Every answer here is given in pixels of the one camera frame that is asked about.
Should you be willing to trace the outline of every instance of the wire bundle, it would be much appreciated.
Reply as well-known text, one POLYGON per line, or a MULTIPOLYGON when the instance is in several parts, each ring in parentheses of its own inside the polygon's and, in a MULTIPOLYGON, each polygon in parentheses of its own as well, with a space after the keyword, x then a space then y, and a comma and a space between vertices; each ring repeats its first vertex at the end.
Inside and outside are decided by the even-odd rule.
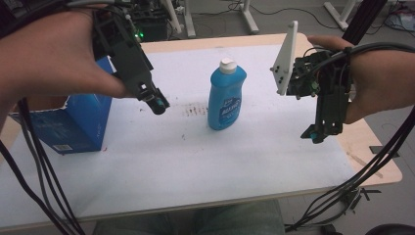
MULTIPOLYGON (((415 48, 396 44, 396 43, 372 43, 362 46, 356 46, 349 50, 350 55, 356 55, 359 53, 364 53, 367 51, 373 50, 399 50, 405 52, 415 53, 415 48)), ((348 55, 345 52, 339 52, 334 54, 332 58, 320 63, 316 67, 310 70, 310 73, 316 74, 318 73, 323 67, 337 62, 338 60, 344 59, 348 55)), ((344 202, 346 197, 350 195, 353 191, 358 190, 358 186, 361 185, 365 180, 367 180, 370 176, 376 173, 379 169, 381 169, 384 165, 386 165, 392 157, 397 153, 403 142, 405 141, 408 134, 411 132, 412 128, 415 124, 415 107, 412 109, 411 113, 409 114, 408 118, 396 132, 396 134, 391 138, 389 143, 385 145, 382 151, 377 154, 363 169, 361 169, 356 175, 354 175, 351 179, 346 181, 345 183, 335 187, 332 190, 329 190, 325 194, 321 195, 317 199, 315 199, 308 209, 303 214, 302 218, 294 224, 286 225, 286 232, 297 230, 299 227, 305 226, 309 221, 316 218, 327 209, 332 207, 333 205, 344 202)), ((332 218, 325 219, 324 221, 316 222, 313 224, 322 225, 329 221, 332 221, 341 216, 347 209, 348 206, 338 215, 333 216, 332 218)))
POLYGON ((43 201, 27 185, 12 155, 6 149, 4 144, 0 141, 1 153, 3 154, 5 160, 9 164, 11 170, 15 174, 16 178, 20 182, 21 186, 23 187, 27 195, 30 196, 30 198, 33 199, 37 203, 37 205, 46 213, 46 215, 51 219, 55 226, 62 232, 62 234, 84 235, 85 232, 82 230, 76 217, 74 216, 70 208, 69 202, 65 196, 65 193, 59 183, 58 177, 45 153, 45 150, 43 149, 41 142, 39 141, 39 139, 36 136, 36 133, 34 132, 32 123, 30 121, 27 100, 20 100, 18 102, 18 106, 24 139, 26 140, 27 146, 30 152, 32 153, 34 161, 36 163, 43 201), (65 219, 60 218, 52 208, 46 192, 43 176, 46 178, 47 185, 49 186, 49 189, 53 194, 53 198, 55 202, 58 204, 61 212, 65 216, 65 219))

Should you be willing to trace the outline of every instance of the black electronic device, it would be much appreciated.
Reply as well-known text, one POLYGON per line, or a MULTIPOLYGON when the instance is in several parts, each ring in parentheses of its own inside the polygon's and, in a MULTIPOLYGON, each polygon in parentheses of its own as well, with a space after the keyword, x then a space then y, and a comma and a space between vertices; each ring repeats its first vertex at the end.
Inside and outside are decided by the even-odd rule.
POLYGON ((287 95, 294 95, 298 99, 318 94, 315 123, 301 136, 312 139, 315 144, 323 142, 329 135, 342 133, 346 118, 352 83, 348 75, 348 61, 341 59, 319 68, 333 54, 331 51, 321 51, 296 58, 287 88, 287 95))
POLYGON ((134 19, 134 8, 124 13, 119 7, 108 6, 95 12, 94 55, 96 59, 110 56, 116 68, 115 76, 127 90, 139 101, 146 102, 154 114, 161 115, 169 104, 153 83, 150 73, 153 66, 137 40, 139 31, 134 19))

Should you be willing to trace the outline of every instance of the white table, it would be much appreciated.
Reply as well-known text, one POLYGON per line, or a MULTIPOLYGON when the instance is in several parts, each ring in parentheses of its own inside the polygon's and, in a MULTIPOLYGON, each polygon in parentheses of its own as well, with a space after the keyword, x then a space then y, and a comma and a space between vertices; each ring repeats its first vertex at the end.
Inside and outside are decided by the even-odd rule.
MULTIPOLYGON (((276 94, 269 68, 283 39, 279 34, 143 44, 154 82, 171 104, 166 113, 156 117, 145 103, 114 100, 103 151, 59 156, 47 148, 75 215, 90 220, 321 192, 373 158, 368 146, 379 141, 364 121, 320 145, 300 139, 314 121, 315 100, 276 94), (224 56, 234 58, 248 78, 239 119, 213 131, 207 125, 208 80, 224 56)), ((303 35, 298 41, 302 55, 310 45, 303 35)), ((21 135, 12 154, 39 193, 21 135)), ((367 184, 400 178, 390 163, 367 184)), ((6 164, 0 166, 0 185, 0 228, 49 223, 6 164)))

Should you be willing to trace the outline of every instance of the blue detergent bottle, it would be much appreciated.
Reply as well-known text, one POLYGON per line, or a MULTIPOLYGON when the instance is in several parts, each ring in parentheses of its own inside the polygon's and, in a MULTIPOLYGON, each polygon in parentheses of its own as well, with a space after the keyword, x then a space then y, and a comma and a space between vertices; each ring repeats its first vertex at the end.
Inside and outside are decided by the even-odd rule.
POLYGON ((207 122, 215 130, 235 122, 241 110, 242 85, 247 73, 235 61, 224 58, 210 77, 207 122))

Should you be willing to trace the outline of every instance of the human arm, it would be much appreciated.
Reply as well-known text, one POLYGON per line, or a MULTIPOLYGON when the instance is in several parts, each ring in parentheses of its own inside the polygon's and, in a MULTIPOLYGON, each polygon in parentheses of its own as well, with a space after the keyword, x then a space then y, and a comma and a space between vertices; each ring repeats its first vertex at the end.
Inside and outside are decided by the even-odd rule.
MULTIPOLYGON (((352 46, 337 36, 308 36, 312 44, 331 50, 352 46)), ((347 107, 345 123, 380 111, 415 104, 415 53, 371 51, 351 58, 356 96, 347 107)))
POLYGON ((91 14, 59 13, 0 39, 0 130, 13 105, 26 96, 127 95, 122 82, 95 63, 91 14))

